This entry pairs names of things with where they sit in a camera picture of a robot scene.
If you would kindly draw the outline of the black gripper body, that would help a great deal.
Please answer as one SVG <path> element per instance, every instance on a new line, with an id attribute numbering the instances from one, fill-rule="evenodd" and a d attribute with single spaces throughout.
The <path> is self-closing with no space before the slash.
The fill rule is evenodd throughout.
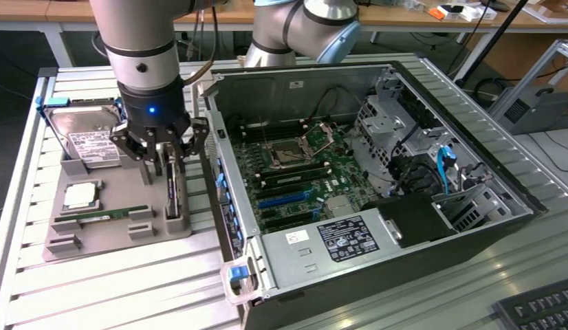
<path id="1" fill-rule="evenodd" d="M 181 77 L 159 89 L 137 91 L 117 83 L 124 110 L 128 115 L 128 130 L 140 138 L 168 138 L 171 131 L 181 136 L 191 126 L 184 104 L 184 81 Z"/>

